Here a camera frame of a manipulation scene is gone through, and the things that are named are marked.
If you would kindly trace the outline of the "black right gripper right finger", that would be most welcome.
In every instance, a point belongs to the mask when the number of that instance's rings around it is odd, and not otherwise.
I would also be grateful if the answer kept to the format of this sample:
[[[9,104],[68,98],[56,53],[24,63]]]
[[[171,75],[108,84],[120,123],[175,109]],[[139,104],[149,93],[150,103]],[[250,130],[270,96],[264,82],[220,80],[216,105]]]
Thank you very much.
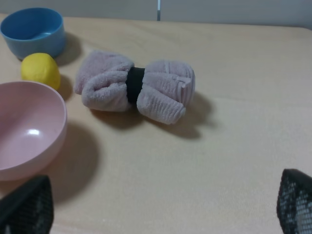
[[[276,213],[283,233],[312,232],[312,178],[297,170],[284,169]]]

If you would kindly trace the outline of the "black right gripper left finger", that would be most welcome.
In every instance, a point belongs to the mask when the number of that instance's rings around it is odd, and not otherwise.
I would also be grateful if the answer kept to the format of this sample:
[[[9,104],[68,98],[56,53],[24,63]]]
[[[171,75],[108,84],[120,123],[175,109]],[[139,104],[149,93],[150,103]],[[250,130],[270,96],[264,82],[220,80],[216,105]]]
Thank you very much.
[[[54,221],[52,187],[38,175],[0,200],[2,234],[48,234]]]

